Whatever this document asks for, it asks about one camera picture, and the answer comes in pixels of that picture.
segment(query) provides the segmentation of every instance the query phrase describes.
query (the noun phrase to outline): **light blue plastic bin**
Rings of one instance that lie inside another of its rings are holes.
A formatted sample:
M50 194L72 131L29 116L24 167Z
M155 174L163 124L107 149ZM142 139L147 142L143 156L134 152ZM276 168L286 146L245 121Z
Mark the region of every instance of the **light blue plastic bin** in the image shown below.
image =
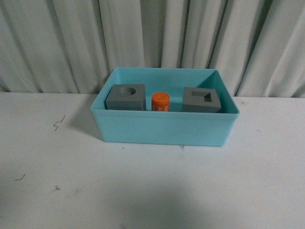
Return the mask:
M114 84L144 84L147 111L106 110ZM181 112L185 87L217 89L219 113ZM155 92L170 95L169 112L152 112ZM213 69L116 68L96 97L91 111L105 142L223 146L239 115L218 71Z

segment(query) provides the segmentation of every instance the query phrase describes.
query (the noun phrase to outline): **white tabletop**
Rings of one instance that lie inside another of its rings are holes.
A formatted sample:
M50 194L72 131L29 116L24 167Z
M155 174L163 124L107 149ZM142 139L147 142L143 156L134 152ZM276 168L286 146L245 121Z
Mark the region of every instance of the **white tabletop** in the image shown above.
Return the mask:
M305 228L305 99L234 98L225 146L183 147L101 141L95 97L0 93L1 229Z

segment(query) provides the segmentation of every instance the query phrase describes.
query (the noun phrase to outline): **white curtain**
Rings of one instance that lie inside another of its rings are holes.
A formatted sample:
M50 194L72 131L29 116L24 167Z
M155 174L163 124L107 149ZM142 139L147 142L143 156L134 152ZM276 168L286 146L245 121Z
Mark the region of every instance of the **white curtain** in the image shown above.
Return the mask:
M0 0L0 91L97 93L115 67L214 68L305 97L304 0Z

